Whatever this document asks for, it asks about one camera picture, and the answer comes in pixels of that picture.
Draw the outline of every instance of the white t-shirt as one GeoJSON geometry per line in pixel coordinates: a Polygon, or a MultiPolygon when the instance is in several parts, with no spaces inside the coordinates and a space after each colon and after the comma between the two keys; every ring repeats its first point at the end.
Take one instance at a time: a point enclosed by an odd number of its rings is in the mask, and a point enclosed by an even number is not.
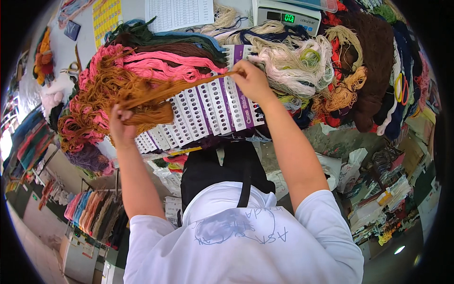
{"type": "Polygon", "coordinates": [[[131,218],[124,282],[361,283],[364,258],[329,190],[306,197],[293,217],[253,186],[248,207],[236,208],[241,187],[204,189],[178,229],[131,218]]]}

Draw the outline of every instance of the purple yarn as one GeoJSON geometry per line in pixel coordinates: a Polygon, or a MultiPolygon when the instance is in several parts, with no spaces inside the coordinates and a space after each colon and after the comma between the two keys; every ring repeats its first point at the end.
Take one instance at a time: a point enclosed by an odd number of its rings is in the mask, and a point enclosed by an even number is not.
{"type": "Polygon", "coordinates": [[[101,151],[96,146],[90,143],[84,144],[84,147],[79,152],[64,152],[63,154],[73,165],[92,172],[102,172],[109,166],[109,159],[101,154],[101,151]]]}

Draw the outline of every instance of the drawing on t-shirt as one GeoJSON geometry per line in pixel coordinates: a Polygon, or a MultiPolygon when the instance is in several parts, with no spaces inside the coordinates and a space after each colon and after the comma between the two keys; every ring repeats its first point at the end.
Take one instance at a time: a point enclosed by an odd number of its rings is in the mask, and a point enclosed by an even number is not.
{"type": "Polygon", "coordinates": [[[199,244],[222,244],[231,237],[244,237],[260,244],[286,242],[288,231],[276,224],[274,211],[282,211],[282,207],[231,208],[195,222],[191,229],[195,229],[199,244]]]}

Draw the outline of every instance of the black apron strap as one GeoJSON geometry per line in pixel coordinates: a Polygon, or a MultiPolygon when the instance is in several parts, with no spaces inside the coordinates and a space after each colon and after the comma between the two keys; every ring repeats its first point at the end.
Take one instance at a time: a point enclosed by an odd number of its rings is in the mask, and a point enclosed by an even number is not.
{"type": "Polygon", "coordinates": [[[249,196],[251,195],[251,164],[245,161],[243,172],[243,187],[241,188],[240,200],[237,207],[247,207],[249,196]]]}
{"type": "Polygon", "coordinates": [[[177,212],[177,226],[180,228],[182,226],[181,224],[181,210],[178,209],[178,212],[177,212]]]}

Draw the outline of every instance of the ceiling light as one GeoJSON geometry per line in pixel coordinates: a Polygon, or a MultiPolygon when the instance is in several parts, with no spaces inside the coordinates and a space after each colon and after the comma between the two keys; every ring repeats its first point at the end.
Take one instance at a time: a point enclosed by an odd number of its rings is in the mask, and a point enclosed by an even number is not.
{"type": "Polygon", "coordinates": [[[394,253],[394,254],[398,254],[399,252],[401,252],[403,249],[405,248],[405,246],[401,246],[400,248],[397,249],[397,251],[394,253]]]}

